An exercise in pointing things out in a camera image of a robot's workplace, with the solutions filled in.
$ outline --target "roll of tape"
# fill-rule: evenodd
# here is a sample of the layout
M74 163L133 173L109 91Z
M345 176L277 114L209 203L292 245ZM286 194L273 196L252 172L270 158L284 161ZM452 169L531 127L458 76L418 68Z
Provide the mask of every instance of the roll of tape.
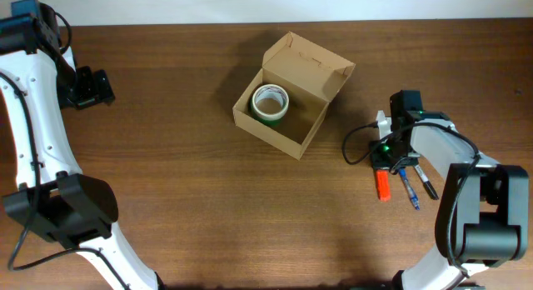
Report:
M289 108L289 95L282 87L267 84L253 93L250 104L255 119L269 127L275 127Z

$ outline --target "cardboard box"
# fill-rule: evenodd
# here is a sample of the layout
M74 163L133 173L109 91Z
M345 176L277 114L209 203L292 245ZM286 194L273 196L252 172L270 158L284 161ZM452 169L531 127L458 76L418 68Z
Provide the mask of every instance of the cardboard box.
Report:
M262 69L233 107L235 124L299 160L354 67L353 62L289 32L265 52ZM258 122L250 110L252 94L266 83L282 86L289 94L287 113L274 128Z

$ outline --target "wooden tabletop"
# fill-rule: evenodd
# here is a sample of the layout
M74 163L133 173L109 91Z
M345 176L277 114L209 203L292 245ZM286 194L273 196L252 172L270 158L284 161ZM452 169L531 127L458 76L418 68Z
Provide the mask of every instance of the wooden tabletop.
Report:
M112 186L126 238L170 286L373 284L414 265L435 242L439 202L412 170L421 211L398 177L390 177L390 202L380 202L369 162L349 166L340 150L350 129L373 121L378 110L389 113L389 97L401 89L420 89L425 109L449 115L485 154L533 174L533 19L73 31L78 64L106 69L117 100L62 111L70 145L84 174ZM262 54L287 31L356 63L301 161L232 119ZM6 195L16 191L16 159L0 110L0 194ZM373 137L357 134L351 157ZM442 179L427 162L422 166L441 193ZM0 288L108 288L74 255L8 272L4 264L22 227L0 214ZM60 249L31 235L17 263ZM519 262L472 281L527 289L532 273L530 249Z

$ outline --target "white wall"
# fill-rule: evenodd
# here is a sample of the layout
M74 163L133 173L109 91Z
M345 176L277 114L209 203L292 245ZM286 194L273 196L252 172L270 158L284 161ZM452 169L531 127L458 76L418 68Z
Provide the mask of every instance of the white wall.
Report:
M0 18L9 3L0 0ZM533 0L41 0L72 25L533 17Z

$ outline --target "orange eraser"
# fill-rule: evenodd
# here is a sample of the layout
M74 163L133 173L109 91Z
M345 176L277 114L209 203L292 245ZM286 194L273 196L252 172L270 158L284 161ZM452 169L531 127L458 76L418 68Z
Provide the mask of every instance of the orange eraser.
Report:
M391 199L391 187L389 186L389 176L386 170L376 170L377 196L382 202Z

